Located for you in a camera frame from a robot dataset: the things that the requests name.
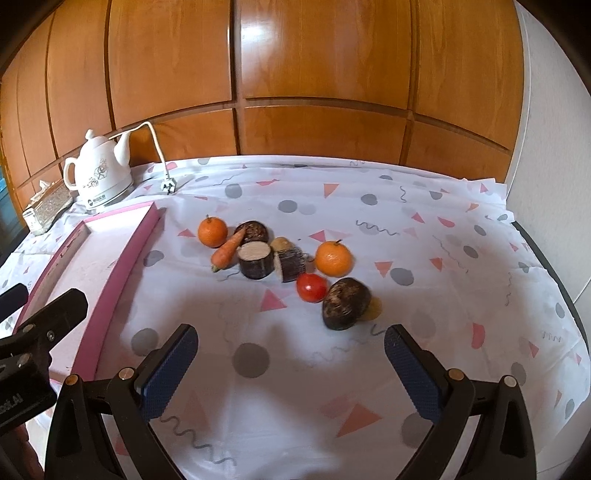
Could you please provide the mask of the small yellow-brown fruit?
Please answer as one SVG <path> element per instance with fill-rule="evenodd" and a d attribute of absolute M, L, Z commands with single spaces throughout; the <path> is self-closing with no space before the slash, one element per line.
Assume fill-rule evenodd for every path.
<path fill-rule="evenodd" d="M 383 304 L 379 297 L 373 296 L 370 300 L 370 304 L 367 310 L 363 312 L 363 315 L 359 318 L 360 321 L 375 321 L 383 312 Z"/>

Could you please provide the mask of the dark round water chestnut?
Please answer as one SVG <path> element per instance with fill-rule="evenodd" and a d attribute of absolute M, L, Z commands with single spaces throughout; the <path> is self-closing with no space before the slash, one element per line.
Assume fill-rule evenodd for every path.
<path fill-rule="evenodd" d="M 329 330 L 342 331 L 353 327 L 372 299 L 370 289 L 351 277 L 332 284 L 322 300 L 322 320 Z"/>

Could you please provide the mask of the small orange carrot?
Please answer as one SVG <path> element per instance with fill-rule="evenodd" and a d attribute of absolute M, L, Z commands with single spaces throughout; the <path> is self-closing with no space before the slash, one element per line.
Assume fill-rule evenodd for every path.
<path fill-rule="evenodd" d="M 217 272 L 228 268 L 235 251 L 238 249 L 240 243 L 242 243 L 243 237 L 245 237 L 245 227 L 242 227 L 233 233 L 231 238 L 226 240 L 221 247 L 219 247 L 211 255 L 211 271 Z"/>

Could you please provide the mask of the red tomato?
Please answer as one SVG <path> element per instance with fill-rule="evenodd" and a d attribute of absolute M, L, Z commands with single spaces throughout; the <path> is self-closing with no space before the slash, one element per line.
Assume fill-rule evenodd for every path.
<path fill-rule="evenodd" d="M 298 296 L 308 303 L 322 302 L 329 291 L 328 280 L 315 273 L 303 273 L 295 283 Z"/>

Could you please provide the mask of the orange mandarin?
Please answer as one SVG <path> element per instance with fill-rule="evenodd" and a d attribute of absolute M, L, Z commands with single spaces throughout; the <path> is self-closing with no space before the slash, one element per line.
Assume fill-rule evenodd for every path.
<path fill-rule="evenodd" d="M 228 238 L 228 225 L 218 217 L 206 216 L 197 228 L 197 238 L 209 248 L 218 248 Z"/>
<path fill-rule="evenodd" d="M 315 268 L 330 277 L 343 277 L 353 269 L 353 254 L 341 240 L 325 241 L 315 252 Z"/>

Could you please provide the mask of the dark cylinder yam piece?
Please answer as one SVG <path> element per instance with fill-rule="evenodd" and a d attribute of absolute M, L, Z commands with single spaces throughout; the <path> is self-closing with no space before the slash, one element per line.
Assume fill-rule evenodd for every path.
<path fill-rule="evenodd" d="M 245 243 L 238 248 L 240 272 L 247 279 L 262 280 L 273 273 L 273 249 L 262 241 Z"/>

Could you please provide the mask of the dark round taro top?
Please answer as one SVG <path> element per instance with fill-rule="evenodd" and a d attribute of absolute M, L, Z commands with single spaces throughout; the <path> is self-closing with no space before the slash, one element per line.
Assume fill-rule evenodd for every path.
<path fill-rule="evenodd" d="M 269 230 L 263 223 L 256 220 L 250 220 L 239 224 L 235 228 L 235 233 L 242 231 L 242 241 L 240 244 L 245 245 L 250 242 L 263 242 L 267 243 L 270 240 Z"/>

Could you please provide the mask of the dark cut yam chunk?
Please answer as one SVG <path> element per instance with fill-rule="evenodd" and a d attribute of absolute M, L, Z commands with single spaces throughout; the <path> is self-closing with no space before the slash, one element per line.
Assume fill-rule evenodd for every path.
<path fill-rule="evenodd" d="M 298 247 L 276 251 L 273 265 L 274 271 L 276 271 L 282 283 L 294 282 L 307 269 L 305 267 L 304 253 Z"/>

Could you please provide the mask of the small tan potato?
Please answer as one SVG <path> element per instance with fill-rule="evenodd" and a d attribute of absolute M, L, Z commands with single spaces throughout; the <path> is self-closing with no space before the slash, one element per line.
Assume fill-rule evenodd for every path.
<path fill-rule="evenodd" d="M 287 252 L 294 248 L 294 244 L 286 237 L 276 237 L 270 242 L 270 247 L 276 253 Z"/>

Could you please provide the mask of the pink shallow tray box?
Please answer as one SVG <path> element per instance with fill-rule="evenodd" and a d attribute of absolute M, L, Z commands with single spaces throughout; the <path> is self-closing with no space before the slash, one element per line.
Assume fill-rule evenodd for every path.
<path fill-rule="evenodd" d="M 103 342 L 129 274 L 159 220 L 153 202 L 144 202 L 81 221 L 63 240 L 35 283 L 17 323 L 71 288 L 82 291 L 84 321 L 52 349 L 49 376 L 95 378 Z"/>

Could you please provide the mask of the silver ornate tissue box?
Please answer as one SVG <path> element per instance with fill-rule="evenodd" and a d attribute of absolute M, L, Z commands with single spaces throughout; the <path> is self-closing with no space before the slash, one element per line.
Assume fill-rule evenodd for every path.
<path fill-rule="evenodd" d="M 46 233 L 73 203 L 72 194 L 63 180 L 51 184 L 40 181 L 39 184 L 41 190 L 31 198 L 22 213 L 29 232 L 34 236 Z"/>

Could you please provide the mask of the white ceramic electric kettle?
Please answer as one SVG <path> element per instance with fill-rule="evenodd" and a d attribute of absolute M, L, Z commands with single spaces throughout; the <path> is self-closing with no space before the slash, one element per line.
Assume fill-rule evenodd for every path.
<path fill-rule="evenodd" d="M 132 184 L 129 136 L 122 132 L 118 140 L 109 139 L 88 129 L 79 156 L 65 160 L 64 184 L 86 208 L 111 202 Z"/>

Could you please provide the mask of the patterned white tablecloth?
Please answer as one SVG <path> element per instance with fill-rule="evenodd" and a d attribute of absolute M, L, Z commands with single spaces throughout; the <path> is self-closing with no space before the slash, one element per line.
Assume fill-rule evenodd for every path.
<path fill-rule="evenodd" d="M 494 179 L 137 167 L 28 236 L 1 294 L 11 479 L 535 479 L 590 395 Z"/>

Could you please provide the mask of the wooden cabinet wall panels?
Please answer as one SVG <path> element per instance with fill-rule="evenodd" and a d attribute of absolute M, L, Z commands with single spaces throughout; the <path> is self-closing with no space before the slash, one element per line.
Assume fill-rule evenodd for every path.
<path fill-rule="evenodd" d="M 1 170 L 22 210 L 88 129 L 131 161 L 342 157 L 507 177 L 524 89 L 511 1 L 5 1 Z"/>

